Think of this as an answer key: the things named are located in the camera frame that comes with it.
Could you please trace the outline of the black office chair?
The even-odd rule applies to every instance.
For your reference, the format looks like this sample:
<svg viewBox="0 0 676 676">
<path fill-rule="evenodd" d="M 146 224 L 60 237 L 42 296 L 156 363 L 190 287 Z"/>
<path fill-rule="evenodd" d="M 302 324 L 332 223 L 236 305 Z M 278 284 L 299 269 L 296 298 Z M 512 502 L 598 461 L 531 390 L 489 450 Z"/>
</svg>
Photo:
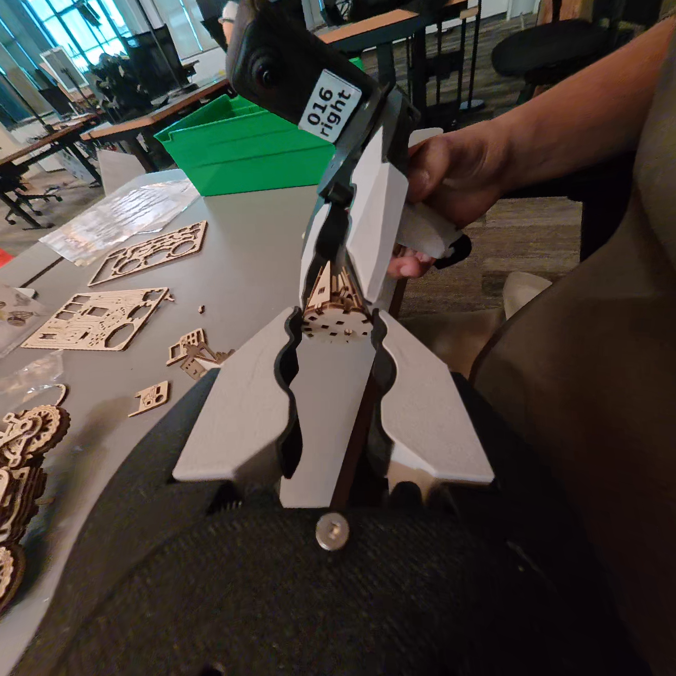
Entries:
<svg viewBox="0 0 676 676">
<path fill-rule="evenodd" d="M 531 100 L 538 87 L 555 85 L 610 53 L 619 27 L 585 20 L 557 20 L 521 30 L 492 51 L 496 73 L 522 78 L 525 86 L 516 105 Z"/>
</svg>

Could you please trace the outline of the small wooden sheet round hole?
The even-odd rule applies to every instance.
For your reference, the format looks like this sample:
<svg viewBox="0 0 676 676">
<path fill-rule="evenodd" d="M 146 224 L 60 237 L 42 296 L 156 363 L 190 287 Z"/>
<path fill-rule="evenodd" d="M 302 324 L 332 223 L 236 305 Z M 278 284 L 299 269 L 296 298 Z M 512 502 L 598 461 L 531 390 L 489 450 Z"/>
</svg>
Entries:
<svg viewBox="0 0 676 676">
<path fill-rule="evenodd" d="M 170 394 L 171 386 L 167 380 L 138 391 L 133 395 L 133 399 L 137 400 L 137 408 L 128 414 L 128 418 L 163 406 L 169 401 Z"/>
</svg>

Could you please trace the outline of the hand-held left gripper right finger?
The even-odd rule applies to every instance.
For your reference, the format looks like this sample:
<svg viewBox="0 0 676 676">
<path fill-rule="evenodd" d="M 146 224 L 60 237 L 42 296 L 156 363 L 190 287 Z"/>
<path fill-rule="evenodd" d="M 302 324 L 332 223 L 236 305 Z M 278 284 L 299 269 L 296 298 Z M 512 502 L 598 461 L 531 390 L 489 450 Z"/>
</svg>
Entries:
<svg viewBox="0 0 676 676">
<path fill-rule="evenodd" d="M 448 367 L 386 311 L 375 311 L 370 338 L 368 452 L 389 492 L 401 483 L 421 494 L 442 483 L 489 486 L 494 470 Z"/>
</svg>

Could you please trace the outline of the wooden gear model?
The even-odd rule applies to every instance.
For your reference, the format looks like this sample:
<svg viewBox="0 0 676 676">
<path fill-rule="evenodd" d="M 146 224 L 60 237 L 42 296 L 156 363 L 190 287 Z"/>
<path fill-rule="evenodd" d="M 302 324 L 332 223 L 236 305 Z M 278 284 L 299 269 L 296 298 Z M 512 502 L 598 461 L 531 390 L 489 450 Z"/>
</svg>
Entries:
<svg viewBox="0 0 676 676">
<path fill-rule="evenodd" d="M 70 427 L 62 407 L 45 404 L 8 412 L 1 433 L 1 613 L 12 604 L 26 572 L 21 546 L 44 494 L 45 454 L 59 444 Z"/>
</svg>

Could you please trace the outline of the person's right hand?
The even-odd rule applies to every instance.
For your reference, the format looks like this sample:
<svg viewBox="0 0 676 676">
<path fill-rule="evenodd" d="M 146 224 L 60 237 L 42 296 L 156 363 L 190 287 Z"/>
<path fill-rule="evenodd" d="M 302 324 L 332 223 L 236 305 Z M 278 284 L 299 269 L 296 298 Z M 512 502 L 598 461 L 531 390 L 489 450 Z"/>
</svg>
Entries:
<svg viewBox="0 0 676 676">
<path fill-rule="evenodd" d="M 504 130 L 489 120 L 411 147 L 407 204 L 425 204 L 458 228 L 475 222 L 503 194 L 509 161 Z"/>
</svg>

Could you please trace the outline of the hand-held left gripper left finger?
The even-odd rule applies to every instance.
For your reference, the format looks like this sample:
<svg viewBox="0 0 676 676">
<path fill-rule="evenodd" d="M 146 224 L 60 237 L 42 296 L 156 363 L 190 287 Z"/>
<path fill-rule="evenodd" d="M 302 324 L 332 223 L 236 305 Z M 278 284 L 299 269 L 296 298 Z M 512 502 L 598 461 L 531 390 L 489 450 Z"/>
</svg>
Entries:
<svg viewBox="0 0 676 676">
<path fill-rule="evenodd" d="M 292 478 L 302 435 L 291 383 L 302 311 L 282 311 L 223 362 L 173 469 L 182 482 Z"/>
</svg>

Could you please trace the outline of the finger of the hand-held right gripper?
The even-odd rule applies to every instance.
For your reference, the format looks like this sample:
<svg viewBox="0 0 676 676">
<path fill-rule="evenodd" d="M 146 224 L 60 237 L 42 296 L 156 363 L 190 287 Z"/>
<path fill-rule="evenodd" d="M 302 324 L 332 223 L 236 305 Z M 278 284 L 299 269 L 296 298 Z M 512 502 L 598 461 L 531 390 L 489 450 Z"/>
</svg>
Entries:
<svg viewBox="0 0 676 676">
<path fill-rule="evenodd" d="M 306 307 L 311 292 L 314 289 L 318 271 L 324 265 L 317 253 L 317 243 L 330 210 L 330 203 L 324 203 L 321 206 L 317 203 L 304 235 L 299 290 L 299 305 L 302 308 Z"/>
<path fill-rule="evenodd" d="M 379 128 L 351 175 L 354 197 L 345 248 L 367 303 L 380 295 L 408 192 L 406 175 L 383 160 L 383 148 L 384 131 Z"/>
</svg>

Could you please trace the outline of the white panel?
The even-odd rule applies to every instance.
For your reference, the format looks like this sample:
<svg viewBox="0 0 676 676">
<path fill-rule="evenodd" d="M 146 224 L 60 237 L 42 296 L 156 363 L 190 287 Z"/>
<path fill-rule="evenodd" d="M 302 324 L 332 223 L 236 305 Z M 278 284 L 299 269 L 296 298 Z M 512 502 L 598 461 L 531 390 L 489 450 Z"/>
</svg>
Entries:
<svg viewBox="0 0 676 676">
<path fill-rule="evenodd" d="M 131 180 L 147 173 L 140 161 L 132 154 L 98 149 L 97 159 L 106 197 Z"/>
</svg>

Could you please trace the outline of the clear plastic bag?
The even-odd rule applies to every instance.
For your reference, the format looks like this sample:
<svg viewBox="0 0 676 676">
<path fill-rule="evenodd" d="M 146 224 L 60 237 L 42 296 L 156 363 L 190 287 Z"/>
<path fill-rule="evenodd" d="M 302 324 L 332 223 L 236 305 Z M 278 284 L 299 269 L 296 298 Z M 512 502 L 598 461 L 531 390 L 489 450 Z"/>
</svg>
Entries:
<svg viewBox="0 0 676 676">
<path fill-rule="evenodd" d="M 1 377 L 1 414 L 16 411 L 39 395 L 56 395 L 56 405 L 68 393 L 62 380 L 63 350 L 52 351 L 11 375 Z"/>
<path fill-rule="evenodd" d="M 137 234 L 160 232 L 198 197 L 189 179 L 119 189 L 40 242 L 69 262 L 88 266 Z"/>
</svg>

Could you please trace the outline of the grey desk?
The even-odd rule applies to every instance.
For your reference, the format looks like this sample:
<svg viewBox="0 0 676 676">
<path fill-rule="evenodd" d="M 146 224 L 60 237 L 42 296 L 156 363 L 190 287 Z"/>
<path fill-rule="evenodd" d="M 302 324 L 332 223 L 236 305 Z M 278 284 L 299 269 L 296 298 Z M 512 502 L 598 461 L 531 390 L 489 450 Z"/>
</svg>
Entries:
<svg viewBox="0 0 676 676">
<path fill-rule="evenodd" d="M 123 351 L 63 351 L 62 402 L 71 418 L 43 468 L 45 493 L 21 541 L 27 570 L 1 618 L 1 674 L 48 675 L 99 600 L 157 545 L 207 514 L 223 483 L 180 483 L 159 451 L 135 454 L 110 497 L 90 512 L 150 430 L 181 409 L 196 384 L 165 365 L 181 335 L 203 328 L 215 351 L 238 349 L 298 304 L 303 233 L 316 187 L 198 198 L 167 230 L 207 221 L 200 252 L 97 287 L 167 287 L 163 301 Z M 204 305 L 204 314 L 198 307 Z M 128 418 L 133 395 L 169 381 L 169 401 Z"/>
</svg>

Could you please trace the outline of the large wooden cutout sheet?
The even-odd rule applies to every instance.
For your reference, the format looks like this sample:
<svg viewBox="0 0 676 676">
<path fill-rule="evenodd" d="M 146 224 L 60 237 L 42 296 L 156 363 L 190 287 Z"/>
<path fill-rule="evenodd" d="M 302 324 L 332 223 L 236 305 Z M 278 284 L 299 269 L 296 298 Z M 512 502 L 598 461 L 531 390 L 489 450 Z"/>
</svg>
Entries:
<svg viewBox="0 0 676 676">
<path fill-rule="evenodd" d="M 203 220 L 108 253 L 87 286 L 96 287 L 200 252 L 207 225 Z"/>
<path fill-rule="evenodd" d="M 20 347 L 123 351 L 170 296 L 167 287 L 75 294 Z"/>
</svg>

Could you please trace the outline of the wooden cone model part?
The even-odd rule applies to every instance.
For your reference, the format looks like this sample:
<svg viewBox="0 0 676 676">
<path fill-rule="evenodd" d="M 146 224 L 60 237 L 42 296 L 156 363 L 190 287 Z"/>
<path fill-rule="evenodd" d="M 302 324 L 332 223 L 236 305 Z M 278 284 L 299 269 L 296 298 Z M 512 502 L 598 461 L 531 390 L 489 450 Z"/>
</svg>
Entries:
<svg viewBox="0 0 676 676">
<path fill-rule="evenodd" d="M 304 308 L 303 334 L 316 341 L 350 343 L 366 339 L 372 329 L 371 314 L 348 269 L 327 262 Z"/>
</svg>

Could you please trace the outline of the wooden top office desk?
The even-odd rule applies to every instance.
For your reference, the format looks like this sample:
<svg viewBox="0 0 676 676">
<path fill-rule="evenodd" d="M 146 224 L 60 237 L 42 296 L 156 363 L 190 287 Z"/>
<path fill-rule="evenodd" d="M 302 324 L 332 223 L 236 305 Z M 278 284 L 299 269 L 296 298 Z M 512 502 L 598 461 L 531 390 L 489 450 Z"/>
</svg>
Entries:
<svg viewBox="0 0 676 676">
<path fill-rule="evenodd" d="M 51 229 L 55 226 L 53 223 L 41 225 L 28 212 L 21 208 L 22 204 L 29 201 L 30 198 L 48 199 L 47 195 L 17 195 L 14 200 L 10 199 L 11 193 L 19 191 L 21 178 L 27 173 L 33 164 L 36 164 L 47 157 L 60 151 L 68 151 L 83 166 L 86 173 L 92 179 L 93 184 L 101 186 L 103 184 L 101 176 L 94 164 L 80 151 L 78 142 L 86 131 L 92 129 L 99 123 L 97 114 L 85 114 L 79 118 L 65 123 L 65 126 L 57 131 L 47 133 L 31 145 L 22 148 L 11 155 L 1 159 L 1 202 L 8 207 L 8 215 L 5 218 L 9 224 L 16 224 L 12 215 L 18 216 L 25 221 L 28 226 L 25 231 L 31 229 Z"/>
<path fill-rule="evenodd" d="M 176 97 L 153 112 L 108 126 L 100 124 L 82 133 L 80 139 L 104 143 L 124 141 L 128 144 L 131 155 L 137 158 L 144 171 L 154 173 L 158 169 L 149 152 L 140 144 L 139 135 L 148 133 L 153 137 L 159 131 L 175 123 L 182 115 L 190 114 L 222 95 L 232 94 L 233 90 L 229 80 L 216 79 L 188 94 Z"/>
<path fill-rule="evenodd" d="M 374 50 L 381 85 L 397 83 L 394 44 L 403 41 L 406 90 L 420 113 L 420 125 L 451 131 L 457 127 L 463 101 L 468 22 L 475 20 L 477 45 L 481 8 L 481 1 L 443 1 L 434 11 L 398 8 L 332 29 L 320 39 L 349 57 Z M 444 49 L 443 23 L 450 20 L 460 21 L 460 43 L 455 49 Z"/>
</svg>

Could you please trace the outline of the person's pale shoe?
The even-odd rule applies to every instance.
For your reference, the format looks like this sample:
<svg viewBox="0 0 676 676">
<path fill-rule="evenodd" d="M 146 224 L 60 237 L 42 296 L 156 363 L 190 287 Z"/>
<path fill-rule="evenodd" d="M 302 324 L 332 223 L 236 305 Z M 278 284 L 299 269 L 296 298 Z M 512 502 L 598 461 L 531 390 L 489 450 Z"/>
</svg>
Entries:
<svg viewBox="0 0 676 676">
<path fill-rule="evenodd" d="M 511 319 L 521 308 L 551 285 L 552 282 L 546 278 L 530 273 L 512 272 L 507 275 L 502 290 L 505 319 Z"/>
</svg>

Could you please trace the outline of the wooden frame with wheel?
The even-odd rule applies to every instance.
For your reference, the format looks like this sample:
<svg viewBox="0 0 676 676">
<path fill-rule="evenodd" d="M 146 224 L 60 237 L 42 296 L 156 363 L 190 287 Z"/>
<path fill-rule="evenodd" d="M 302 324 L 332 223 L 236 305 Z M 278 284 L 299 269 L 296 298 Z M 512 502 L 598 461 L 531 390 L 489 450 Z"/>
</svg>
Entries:
<svg viewBox="0 0 676 676">
<path fill-rule="evenodd" d="M 200 380 L 208 370 L 220 368 L 235 350 L 213 351 L 205 342 L 187 346 L 185 358 L 180 363 L 180 369 L 194 381 Z"/>
</svg>

